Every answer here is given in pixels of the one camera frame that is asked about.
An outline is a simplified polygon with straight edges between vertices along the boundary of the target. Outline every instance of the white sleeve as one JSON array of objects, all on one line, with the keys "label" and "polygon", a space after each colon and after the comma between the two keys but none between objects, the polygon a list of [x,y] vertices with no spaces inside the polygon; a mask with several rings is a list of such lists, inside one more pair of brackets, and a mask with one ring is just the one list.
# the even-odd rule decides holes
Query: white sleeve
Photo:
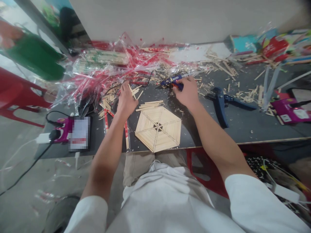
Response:
[{"label": "white sleeve", "polygon": [[64,233],[103,233],[106,230],[108,205],[99,196],[88,196],[77,204]]},{"label": "white sleeve", "polygon": [[246,232],[310,232],[260,180],[242,174],[225,181],[232,219]]}]

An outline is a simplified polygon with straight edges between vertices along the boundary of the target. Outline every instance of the khaki pants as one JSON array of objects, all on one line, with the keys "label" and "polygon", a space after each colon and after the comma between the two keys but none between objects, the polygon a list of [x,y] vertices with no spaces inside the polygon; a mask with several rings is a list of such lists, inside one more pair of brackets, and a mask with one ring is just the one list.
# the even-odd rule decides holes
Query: khaki pants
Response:
[{"label": "khaki pants", "polygon": [[139,177],[148,172],[154,160],[166,163],[171,167],[187,167],[180,150],[167,150],[157,153],[135,152],[126,153],[123,186],[134,185]]}]

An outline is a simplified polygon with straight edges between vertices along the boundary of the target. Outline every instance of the wall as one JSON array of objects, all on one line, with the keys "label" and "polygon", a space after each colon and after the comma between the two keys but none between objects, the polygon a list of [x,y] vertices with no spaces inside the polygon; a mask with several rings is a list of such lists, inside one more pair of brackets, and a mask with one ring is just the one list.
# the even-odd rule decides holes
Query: wall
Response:
[{"label": "wall", "polygon": [[92,40],[116,40],[126,31],[135,43],[163,37],[205,43],[256,32],[270,21],[289,30],[310,19],[301,0],[70,1]]}]

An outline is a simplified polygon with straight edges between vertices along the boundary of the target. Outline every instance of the black table surface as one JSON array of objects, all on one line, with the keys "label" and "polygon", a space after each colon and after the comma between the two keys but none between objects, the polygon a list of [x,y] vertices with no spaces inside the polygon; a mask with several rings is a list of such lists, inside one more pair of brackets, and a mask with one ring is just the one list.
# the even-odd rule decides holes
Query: black table surface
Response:
[{"label": "black table surface", "polygon": [[[248,89],[254,89],[256,85],[263,85],[264,74],[262,74],[256,81],[254,80],[264,69],[265,65],[252,65],[245,67],[244,72],[239,72],[239,75],[236,76],[236,82],[240,82],[240,88],[235,86],[232,79],[226,80],[229,77],[223,71],[212,71],[209,75],[206,73],[200,73],[195,78],[202,77],[202,82],[204,84],[212,81],[214,86],[220,88],[227,88],[230,83],[230,92],[227,94],[230,96],[235,95],[238,92],[238,89],[241,91],[247,91]],[[276,83],[276,87],[284,84],[285,82],[310,71],[310,65],[294,65],[294,66],[284,66],[284,71],[281,71]],[[273,70],[269,72],[268,84],[273,75]],[[306,79],[298,80],[291,85],[286,86],[282,92],[291,87],[305,87],[304,82]],[[143,94],[139,99],[139,104],[144,102],[163,100],[164,107],[174,113],[176,116],[181,118],[181,136],[180,136],[180,146],[177,148],[193,148],[202,146],[199,134],[194,122],[193,117],[189,111],[181,105],[178,100],[175,98],[174,94],[170,89],[163,89],[157,87],[154,84],[149,84],[147,87],[141,87]],[[206,94],[208,90],[203,87],[199,89],[199,92]],[[214,104],[211,100],[205,99],[202,95],[199,95],[200,102],[204,105],[206,111],[213,117],[213,119],[218,122]],[[56,106],[53,110],[58,110],[67,114],[73,112],[73,108],[67,109],[63,106]],[[303,140],[311,137],[311,124],[310,123],[299,123],[294,126],[280,125],[279,121],[274,116],[268,116],[265,113],[261,112],[259,108],[254,111],[246,111],[241,108],[229,105],[225,109],[226,117],[229,123],[229,128],[226,128],[225,131],[233,138],[237,144],[246,144],[246,143],[264,143],[264,142],[277,142],[277,141],[286,141],[286,140]],[[128,119],[129,126],[129,135],[130,135],[130,147],[131,151],[147,151],[147,147],[144,146],[140,140],[135,137],[135,129],[137,126],[138,118],[140,112],[134,112]],[[52,113],[49,115],[51,120],[57,120],[62,118],[63,115],[59,113]],[[92,115],[92,126],[91,126],[91,146],[90,151],[83,152],[81,155],[95,155],[100,143],[104,138],[104,120],[98,120],[98,115]],[[109,124],[111,123],[112,118],[108,117]],[[44,128],[44,133],[51,132],[53,126],[46,124]],[[35,157],[37,158],[47,147],[47,145],[39,145]],[[123,140],[122,151],[125,152],[125,140]],[[63,144],[54,144],[51,148],[42,156],[43,159],[47,158],[63,158],[63,157],[73,157],[75,154],[68,152],[68,145]]]}]

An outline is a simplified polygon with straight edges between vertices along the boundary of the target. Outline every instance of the blue pliers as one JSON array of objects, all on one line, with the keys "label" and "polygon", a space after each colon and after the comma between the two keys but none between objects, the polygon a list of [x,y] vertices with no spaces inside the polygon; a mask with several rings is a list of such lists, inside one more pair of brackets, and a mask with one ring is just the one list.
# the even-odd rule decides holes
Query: blue pliers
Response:
[{"label": "blue pliers", "polygon": [[215,95],[207,94],[205,98],[211,99],[214,101],[214,107],[217,115],[217,119],[219,121],[219,124],[222,128],[228,128],[229,124],[226,119],[225,115],[225,107],[227,107],[229,104],[232,104],[236,107],[253,111],[257,109],[257,107],[243,103],[239,101],[237,98],[233,98],[229,95],[226,95],[223,93],[222,89],[220,87],[215,87],[213,89],[213,92]]}]

